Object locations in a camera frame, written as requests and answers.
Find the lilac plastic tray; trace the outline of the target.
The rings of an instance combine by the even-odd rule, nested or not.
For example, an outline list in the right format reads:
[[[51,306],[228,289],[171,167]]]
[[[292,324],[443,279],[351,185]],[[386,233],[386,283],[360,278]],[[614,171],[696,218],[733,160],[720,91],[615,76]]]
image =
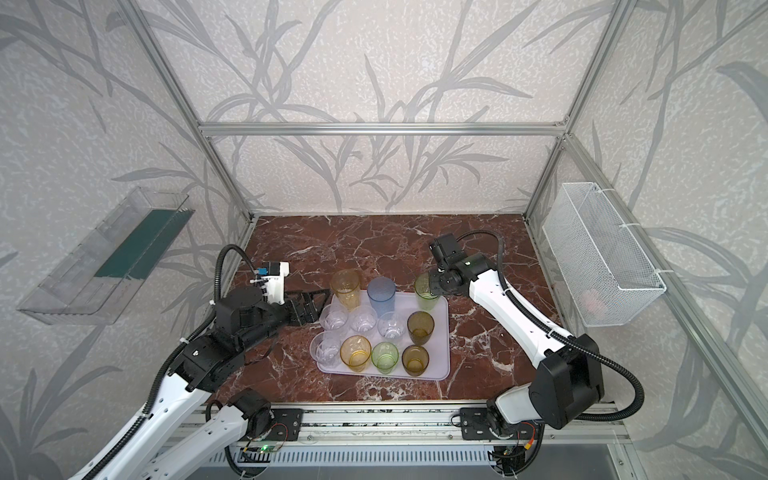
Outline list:
[[[432,315],[435,321],[435,328],[434,328],[433,334],[429,339],[429,341],[424,345],[424,348],[429,353],[430,362],[426,371],[419,377],[413,377],[408,375],[401,363],[401,356],[404,349],[412,344],[408,331],[406,330],[406,332],[401,338],[396,339],[395,341],[388,341],[387,339],[383,339],[379,335],[377,331],[377,327],[374,332],[372,332],[370,335],[367,336],[367,338],[371,343],[371,347],[374,348],[378,343],[386,341],[386,342],[394,343],[399,350],[400,359],[399,359],[398,365],[394,368],[394,370],[390,374],[388,375],[381,374],[372,364],[372,361],[370,361],[366,370],[361,373],[352,372],[342,363],[342,361],[340,361],[339,364],[334,368],[326,369],[318,366],[317,368],[321,372],[324,372],[327,374],[385,377],[385,378],[419,380],[419,381],[443,380],[448,376],[450,372],[450,341],[449,341],[450,315],[449,315],[449,305],[447,300],[445,298],[440,298],[438,303],[435,305],[435,307],[431,311],[429,311],[429,313]],[[347,322],[347,328],[343,332],[338,334],[340,335],[342,342],[346,338],[354,334],[354,332],[349,327],[349,322]]]

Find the green short glass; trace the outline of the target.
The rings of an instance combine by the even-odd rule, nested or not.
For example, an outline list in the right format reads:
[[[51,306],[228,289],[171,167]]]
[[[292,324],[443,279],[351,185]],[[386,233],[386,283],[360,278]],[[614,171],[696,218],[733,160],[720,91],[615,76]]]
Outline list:
[[[371,352],[371,361],[383,375],[390,374],[398,365],[400,354],[397,346],[391,342],[378,343]]]

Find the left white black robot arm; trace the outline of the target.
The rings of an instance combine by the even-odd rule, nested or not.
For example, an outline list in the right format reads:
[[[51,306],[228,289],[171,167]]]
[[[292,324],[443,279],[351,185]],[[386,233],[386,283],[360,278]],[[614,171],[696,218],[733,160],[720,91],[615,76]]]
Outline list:
[[[239,246],[217,257],[211,310],[166,358],[143,407],[82,469],[77,479],[185,479],[219,450],[274,427],[270,402],[253,389],[235,395],[170,449],[171,434],[237,370],[246,354],[288,326],[318,321],[328,289],[288,291],[285,262],[253,265]]]

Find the clear faceted glass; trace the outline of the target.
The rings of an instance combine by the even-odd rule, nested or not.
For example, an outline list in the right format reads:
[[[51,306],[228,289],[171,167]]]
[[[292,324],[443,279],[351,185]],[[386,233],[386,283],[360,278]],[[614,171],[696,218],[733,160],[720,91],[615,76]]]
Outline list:
[[[349,313],[349,327],[356,335],[368,336],[376,330],[378,315],[367,305],[361,305]]]
[[[318,367],[334,368],[341,361],[341,344],[342,340],[338,333],[331,331],[321,332],[310,342],[310,356]]]

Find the amber dotted glass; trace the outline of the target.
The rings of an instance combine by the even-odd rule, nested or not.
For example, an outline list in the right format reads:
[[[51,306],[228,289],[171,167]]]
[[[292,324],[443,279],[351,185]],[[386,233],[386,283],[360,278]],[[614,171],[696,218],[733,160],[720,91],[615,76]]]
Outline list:
[[[401,363],[406,373],[413,377],[421,376],[428,368],[429,362],[428,351],[419,345],[406,347],[401,356]]]
[[[416,311],[407,319],[409,337],[414,345],[424,345],[431,338],[435,328],[432,315],[426,311]]]

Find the yellow short glass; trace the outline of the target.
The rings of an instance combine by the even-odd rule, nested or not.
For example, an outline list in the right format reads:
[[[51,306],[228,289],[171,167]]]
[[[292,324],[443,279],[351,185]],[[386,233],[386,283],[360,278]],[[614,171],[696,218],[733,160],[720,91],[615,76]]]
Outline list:
[[[372,347],[370,341],[362,335],[346,338],[340,347],[340,359],[352,372],[361,373],[370,363]]]

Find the amber dotted glass front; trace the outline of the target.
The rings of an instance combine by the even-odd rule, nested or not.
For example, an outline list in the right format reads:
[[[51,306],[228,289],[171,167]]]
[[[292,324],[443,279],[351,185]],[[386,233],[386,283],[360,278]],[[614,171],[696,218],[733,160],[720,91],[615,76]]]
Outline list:
[[[428,368],[429,362],[428,351],[419,345],[406,347],[401,356],[401,363],[406,373],[413,377],[421,376]]]

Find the clear faceted glass front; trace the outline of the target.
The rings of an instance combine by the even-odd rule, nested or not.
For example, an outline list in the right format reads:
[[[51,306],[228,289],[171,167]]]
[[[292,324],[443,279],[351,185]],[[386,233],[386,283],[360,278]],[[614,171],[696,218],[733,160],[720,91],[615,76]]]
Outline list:
[[[338,333],[331,331],[321,332],[310,342],[310,356],[318,367],[334,368],[341,361],[341,344],[342,340]]]

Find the tall green glass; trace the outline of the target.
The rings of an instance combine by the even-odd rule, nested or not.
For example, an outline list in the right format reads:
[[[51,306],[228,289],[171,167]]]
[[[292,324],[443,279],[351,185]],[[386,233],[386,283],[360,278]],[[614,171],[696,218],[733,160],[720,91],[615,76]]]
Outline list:
[[[433,294],[431,291],[428,272],[424,272],[416,278],[414,281],[414,292],[418,307],[423,311],[431,311],[440,299],[439,295]]]

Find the tall blue frosted glass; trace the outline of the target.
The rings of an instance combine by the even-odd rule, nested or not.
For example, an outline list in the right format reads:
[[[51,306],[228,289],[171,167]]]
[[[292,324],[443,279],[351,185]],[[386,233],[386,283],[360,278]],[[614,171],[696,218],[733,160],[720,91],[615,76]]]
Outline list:
[[[372,279],[366,290],[371,307],[378,317],[395,310],[396,284],[390,278],[379,276]]]

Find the tall yellow glass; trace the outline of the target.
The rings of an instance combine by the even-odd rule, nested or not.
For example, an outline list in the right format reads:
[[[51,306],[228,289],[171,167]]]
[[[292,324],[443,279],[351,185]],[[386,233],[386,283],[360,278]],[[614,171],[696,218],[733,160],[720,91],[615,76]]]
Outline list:
[[[336,272],[330,282],[331,290],[340,304],[348,311],[353,311],[361,304],[361,277],[355,269]]]

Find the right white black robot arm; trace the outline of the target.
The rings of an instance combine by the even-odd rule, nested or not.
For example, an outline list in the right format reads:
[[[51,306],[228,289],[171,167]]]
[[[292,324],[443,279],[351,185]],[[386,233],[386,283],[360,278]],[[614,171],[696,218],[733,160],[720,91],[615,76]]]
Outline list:
[[[516,340],[536,370],[531,383],[510,388],[486,403],[485,424],[496,438],[515,437],[521,425],[532,429],[526,444],[488,453],[499,475],[515,478],[537,459],[548,428],[559,430],[573,420],[625,420],[642,408],[645,390],[631,371],[603,356],[589,335],[574,336],[525,299],[504,276],[502,237],[494,231],[487,234],[496,241],[494,260],[466,253],[460,237],[452,233],[435,238],[429,245],[436,262],[428,273],[429,290],[464,296],[483,307]],[[616,412],[592,414],[590,407],[605,395],[604,368],[631,385],[633,398]]]

